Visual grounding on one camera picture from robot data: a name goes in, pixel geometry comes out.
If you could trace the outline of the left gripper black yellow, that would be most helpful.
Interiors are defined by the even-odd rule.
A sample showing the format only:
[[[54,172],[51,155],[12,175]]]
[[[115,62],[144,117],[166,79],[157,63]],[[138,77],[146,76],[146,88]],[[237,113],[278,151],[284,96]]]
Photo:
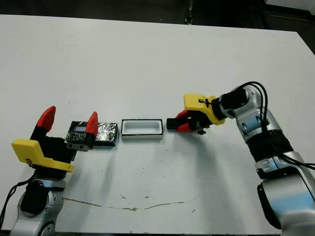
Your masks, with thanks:
[[[37,178],[64,179],[67,173],[74,171],[77,150],[67,147],[65,139],[47,137],[54,123],[56,107],[45,110],[32,132],[30,139],[16,139],[11,146],[22,163],[34,169]],[[85,129],[85,145],[92,149],[98,134],[98,114],[93,112]]]

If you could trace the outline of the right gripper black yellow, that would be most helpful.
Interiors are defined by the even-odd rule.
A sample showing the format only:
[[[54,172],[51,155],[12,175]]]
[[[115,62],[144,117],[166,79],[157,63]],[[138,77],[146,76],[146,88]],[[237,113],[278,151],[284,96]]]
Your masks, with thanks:
[[[178,126],[177,131],[195,131],[199,135],[206,133],[211,125],[223,125],[225,116],[220,109],[219,99],[202,94],[185,94],[185,110],[176,115],[176,119],[187,119],[188,123]]]

